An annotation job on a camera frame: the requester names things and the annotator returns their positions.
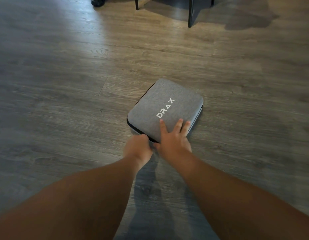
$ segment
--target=black metal leg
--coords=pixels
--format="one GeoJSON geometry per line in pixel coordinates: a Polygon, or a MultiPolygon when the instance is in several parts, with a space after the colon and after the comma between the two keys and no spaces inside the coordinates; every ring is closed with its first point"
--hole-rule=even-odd
{"type": "Polygon", "coordinates": [[[188,28],[191,28],[191,25],[192,25],[192,13],[193,13],[193,0],[189,0],[188,28]]]}
{"type": "Polygon", "coordinates": [[[139,10],[139,0],[135,0],[136,1],[136,10],[139,10]]]}

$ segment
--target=gray fabric case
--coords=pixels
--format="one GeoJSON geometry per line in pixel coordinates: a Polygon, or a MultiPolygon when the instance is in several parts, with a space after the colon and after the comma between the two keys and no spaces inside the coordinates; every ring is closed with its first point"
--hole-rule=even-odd
{"type": "Polygon", "coordinates": [[[127,116],[128,125],[139,134],[146,134],[150,141],[160,142],[162,118],[168,132],[182,118],[191,121],[191,127],[199,116],[203,98],[170,80],[160,79],[141,97],[127,116]]]}

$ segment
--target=person's left hand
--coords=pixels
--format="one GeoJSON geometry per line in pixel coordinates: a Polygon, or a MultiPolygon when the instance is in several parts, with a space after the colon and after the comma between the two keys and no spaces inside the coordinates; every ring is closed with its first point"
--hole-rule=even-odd
{"type": "Polygon", "coordinates": [[[132,136],[123,149],[123,156],[140,160],[141,167],[143,167],[152,156],[152,150],[149,146],[149,138],[147,135],[132,136]]]}

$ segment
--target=wooden floor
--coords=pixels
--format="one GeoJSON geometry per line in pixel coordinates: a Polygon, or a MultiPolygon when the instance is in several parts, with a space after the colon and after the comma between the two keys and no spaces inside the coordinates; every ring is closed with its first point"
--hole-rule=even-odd
{"type": "MultiPolygon", "coordinates": [[[[188,0],[147,1],[0,0],[0,212],[120,159],[164,77],[204,98],[194,154],[309,215],[309,0],[195,0],[192,28],[188,0]]],[[[217,239],[157,156],[116,238],[217,239]]]]}

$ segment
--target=black shoe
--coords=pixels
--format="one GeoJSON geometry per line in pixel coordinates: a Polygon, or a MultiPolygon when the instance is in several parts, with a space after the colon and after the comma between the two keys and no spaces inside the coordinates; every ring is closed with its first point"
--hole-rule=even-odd
{"type": "Polygon", "coordinates": [[[105,0],[91,0],[91,4],[94,7],[102,7],[105,4],[105,0]]]}

